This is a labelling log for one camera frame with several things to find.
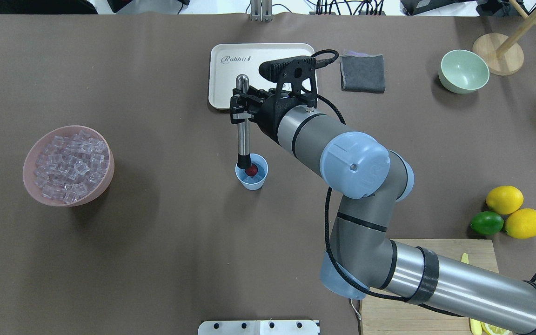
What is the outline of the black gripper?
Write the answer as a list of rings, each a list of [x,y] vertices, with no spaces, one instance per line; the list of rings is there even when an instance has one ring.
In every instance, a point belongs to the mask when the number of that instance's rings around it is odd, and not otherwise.
[[[238,124],[252,119],[266,136],[277,140],[277,130],[285,114],[300,105],[315,107],[316,99],[317,94],[296,94],[287,90],[279,91],[276,88],[267,91],[251,88],[248,94],[232,91],[230,123]]]

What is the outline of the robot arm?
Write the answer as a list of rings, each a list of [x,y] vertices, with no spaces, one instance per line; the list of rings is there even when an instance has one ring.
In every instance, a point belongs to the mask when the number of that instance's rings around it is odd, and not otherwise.
[[[411,166],[372,136],[312,108],[304,91],[235,88],[230,121],[255,123],[280,147],[342,193],[334,223],[325,206],[323,284],[467,317],[519,335],[536,335],[536,282],[519,281],[388,237],[395,205],[415,182]]]

